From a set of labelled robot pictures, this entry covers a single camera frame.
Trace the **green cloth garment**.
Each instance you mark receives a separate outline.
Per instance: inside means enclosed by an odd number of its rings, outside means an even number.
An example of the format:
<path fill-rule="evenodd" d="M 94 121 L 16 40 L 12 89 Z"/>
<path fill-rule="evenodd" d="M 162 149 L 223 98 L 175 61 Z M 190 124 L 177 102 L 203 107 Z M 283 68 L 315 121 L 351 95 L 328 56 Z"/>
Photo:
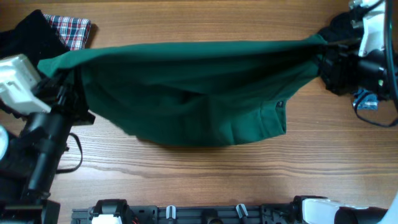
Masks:
<path fill-rule="evenodd" d="M 83 49 L 41 60 L 79 69 L 88 106 L 126 134 L 173 146 L 232 146 L 286 133 L 287 101 L 318 75 L 319 35 Z"/>

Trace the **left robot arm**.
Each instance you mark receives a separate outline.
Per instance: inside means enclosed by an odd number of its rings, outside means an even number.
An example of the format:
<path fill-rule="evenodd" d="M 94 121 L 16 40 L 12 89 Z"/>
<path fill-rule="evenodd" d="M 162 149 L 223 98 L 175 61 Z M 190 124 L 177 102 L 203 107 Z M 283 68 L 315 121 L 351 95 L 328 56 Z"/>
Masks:
<path fill-rule="evenodd" d="M 18 136 L 3 129 L 1 139 L 1 223 L 57 223 L 60 204 L 51 201 L 58 167 L 73 126 L 92 125 L 81 72 L 62 70 L 34 88 L 52 107 L 33 112 Z"/>

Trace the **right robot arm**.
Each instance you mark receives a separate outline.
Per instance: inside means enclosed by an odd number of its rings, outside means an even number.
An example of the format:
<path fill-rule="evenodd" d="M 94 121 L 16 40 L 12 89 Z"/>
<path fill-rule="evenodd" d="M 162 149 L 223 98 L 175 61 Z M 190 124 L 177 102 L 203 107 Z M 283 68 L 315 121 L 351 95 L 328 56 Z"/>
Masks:
<path fill-rule="evenodd" d="M 395 1 L 350 1 L 351 26 L 360 30 L 356 38 L 330 42 L 320 49 L 318 68 L 326 88 L 340 95 L 353 88 L 367 91 L 355 102 L 375 94 L 379 100 L 397 102 L 397 49 L 394 38 Z M 271 213 L 287 223 L 395 223 L 397 200 L 390 208 L 356 207 L 325 197 L 296 196 L 285 213 Z"/>

